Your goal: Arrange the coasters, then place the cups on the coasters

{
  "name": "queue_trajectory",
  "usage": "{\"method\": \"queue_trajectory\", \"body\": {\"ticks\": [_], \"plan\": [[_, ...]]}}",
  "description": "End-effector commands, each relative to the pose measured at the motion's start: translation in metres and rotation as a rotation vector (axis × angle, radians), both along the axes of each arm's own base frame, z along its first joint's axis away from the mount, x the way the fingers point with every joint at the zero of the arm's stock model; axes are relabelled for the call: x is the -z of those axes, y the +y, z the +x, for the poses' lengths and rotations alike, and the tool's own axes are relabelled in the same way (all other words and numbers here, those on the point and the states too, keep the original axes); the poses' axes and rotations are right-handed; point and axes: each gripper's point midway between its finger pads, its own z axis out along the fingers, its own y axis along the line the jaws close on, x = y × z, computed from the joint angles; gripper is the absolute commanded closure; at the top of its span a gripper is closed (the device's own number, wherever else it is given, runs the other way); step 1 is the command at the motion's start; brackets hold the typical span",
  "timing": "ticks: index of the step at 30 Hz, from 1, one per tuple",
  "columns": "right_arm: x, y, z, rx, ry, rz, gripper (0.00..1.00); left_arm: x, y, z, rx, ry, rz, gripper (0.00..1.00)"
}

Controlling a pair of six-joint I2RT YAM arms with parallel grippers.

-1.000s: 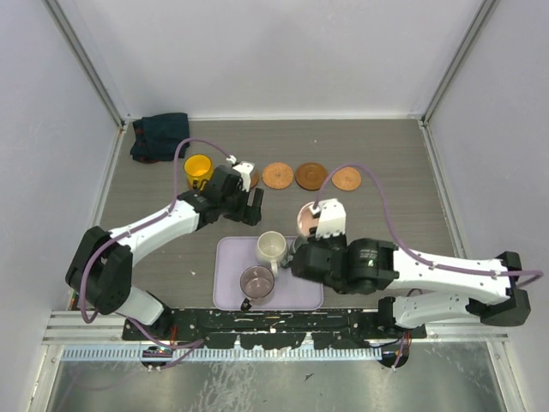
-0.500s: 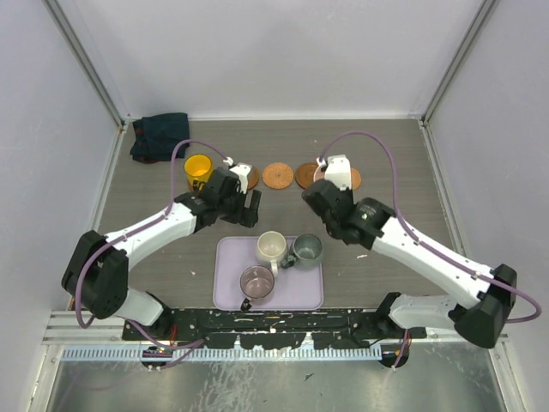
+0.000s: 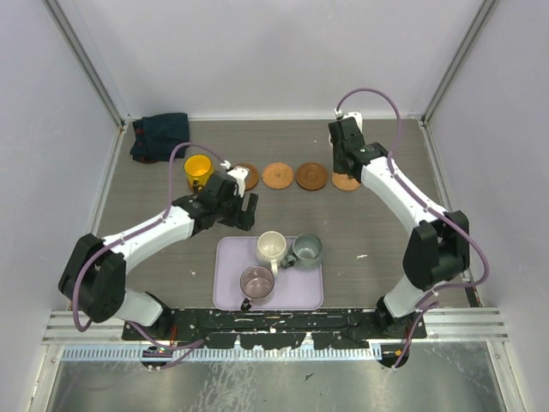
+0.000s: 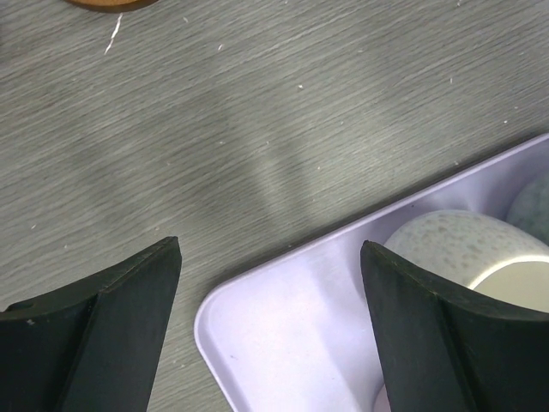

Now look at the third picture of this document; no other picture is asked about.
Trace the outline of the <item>brown wooden coaster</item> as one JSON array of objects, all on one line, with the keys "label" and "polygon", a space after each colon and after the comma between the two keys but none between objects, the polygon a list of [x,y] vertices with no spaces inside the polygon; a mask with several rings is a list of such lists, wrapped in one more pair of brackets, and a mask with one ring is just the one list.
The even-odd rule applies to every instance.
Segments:
[{"label": "brown wooden coaster", "polygon": [[197,193],[204,188],[207,181],[208,179],[188,179],[187,184],[191,192]]},{"label": "brown wooden coaster", "polygon": [[259,181],[259,172],[256,167],[250,163],[238,163],[235,167],[243,167],[248,170],[248,175],[245,179],[245,190],[250,191],[254,189]]},{"label": "brown wooden coaster", "polygon": [[306,162],[297,168],[296,182],[304,190],[318,191],[327,184],[328,172],[320,163]]}]

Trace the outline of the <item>woven rattan coaster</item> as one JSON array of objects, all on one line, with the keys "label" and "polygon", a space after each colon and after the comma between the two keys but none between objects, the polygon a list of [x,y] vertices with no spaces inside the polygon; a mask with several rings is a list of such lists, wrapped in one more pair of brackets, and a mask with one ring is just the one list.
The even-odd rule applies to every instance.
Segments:
[{"label": "woven rattan coaster", "polygon": [[293,170],[286,163],[275,162],[267,165],[262,172],[263,183],[275,190],[287,188],[294,179]]},{"label": "woven rattan coaster", "polygon": [[332,184],[341,191],[355,191],[360,187],[360,182],[349,178],[346,174],[332,173]]}]

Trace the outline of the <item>yellow mug black outside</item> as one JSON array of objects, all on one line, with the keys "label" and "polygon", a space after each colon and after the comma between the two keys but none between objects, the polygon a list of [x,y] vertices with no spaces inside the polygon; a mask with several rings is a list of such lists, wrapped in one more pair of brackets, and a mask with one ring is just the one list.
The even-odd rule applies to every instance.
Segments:
[{"label": "yellow mug black outside", "polygon": [[184,172],[187,180],[209,179],[214,172],[214,165],[205,154],[194,154],[185,161]]}]

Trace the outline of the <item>white speckled mug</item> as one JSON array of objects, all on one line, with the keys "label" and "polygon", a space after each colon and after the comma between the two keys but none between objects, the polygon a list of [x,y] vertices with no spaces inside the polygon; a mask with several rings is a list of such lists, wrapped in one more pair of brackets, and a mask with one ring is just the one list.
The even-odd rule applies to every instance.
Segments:
[{"label": "white speckled mug", "polygon": [[261,234],[256,242],[256,260],[278,276],[282,260],[287,256],[286,238],[278,232],[268,231]]}]

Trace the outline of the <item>grey green mug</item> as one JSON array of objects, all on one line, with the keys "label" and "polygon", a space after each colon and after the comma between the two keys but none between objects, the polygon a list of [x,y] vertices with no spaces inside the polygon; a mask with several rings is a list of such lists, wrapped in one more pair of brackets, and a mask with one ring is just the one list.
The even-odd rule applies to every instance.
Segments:
[{"label": "grey green mug", "polygon": [[303,233],[292,242],[287,256],[281,261],[281,268],[315,270],[321,266],[322,258],[322,241],[314,234]]}]

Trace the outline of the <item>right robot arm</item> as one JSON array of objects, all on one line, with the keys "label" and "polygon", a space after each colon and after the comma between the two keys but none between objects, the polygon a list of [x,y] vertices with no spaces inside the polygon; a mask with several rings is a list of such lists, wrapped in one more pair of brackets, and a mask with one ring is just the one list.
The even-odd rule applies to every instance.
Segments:
[{"label": "right robot arm", "polygon": [[443,286],[470,264],[468,218],[433,203],[389,161],[380,143],[367,144],[357,119],[347,115],[329,124],[333,169],[356,179],[393,212],[409,235],[402,259],[403,276],[377,302],[377,330],[400,335],[407,319],[434,287]]}]

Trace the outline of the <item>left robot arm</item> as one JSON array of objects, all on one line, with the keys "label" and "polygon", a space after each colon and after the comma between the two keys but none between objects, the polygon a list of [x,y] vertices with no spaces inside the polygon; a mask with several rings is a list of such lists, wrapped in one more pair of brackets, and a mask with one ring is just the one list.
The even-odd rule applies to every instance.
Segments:
[{"label": "left robot arm", "polygon": [[84,331],[90,324],[118,318],[138,324],[153,340],[167,337],[173,310],[151,293],[128,289],[126,277],[147,258],[216,223],[251,230],[258,196],[245,193],[248,174],[245,167],[215,172],[197,194],[174,200],[164,212],[129,230],[104,238],[92,233],[80,237],[58,283],[72,302],[76,328]]}]

